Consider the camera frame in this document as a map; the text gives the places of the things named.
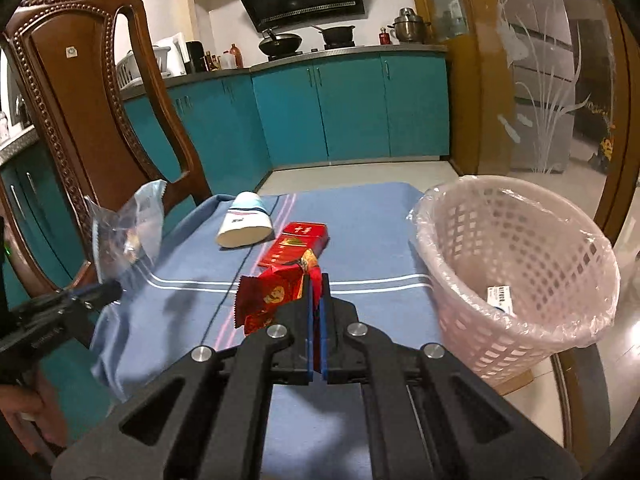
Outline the person left hand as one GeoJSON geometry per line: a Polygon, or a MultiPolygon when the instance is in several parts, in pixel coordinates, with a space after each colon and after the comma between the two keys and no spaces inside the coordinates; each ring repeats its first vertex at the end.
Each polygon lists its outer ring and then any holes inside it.
{"type": "Polygon", "coordinates": [[[66,421],[58,405],[55,388],[40,368],[36,369],[34,381],[28,387],[1,386],[1,411],[29,454],[38,452],[38,444],[27,428],[24,415],[39,428],[44,440],[60,448],[66,447],[66,421]]]}

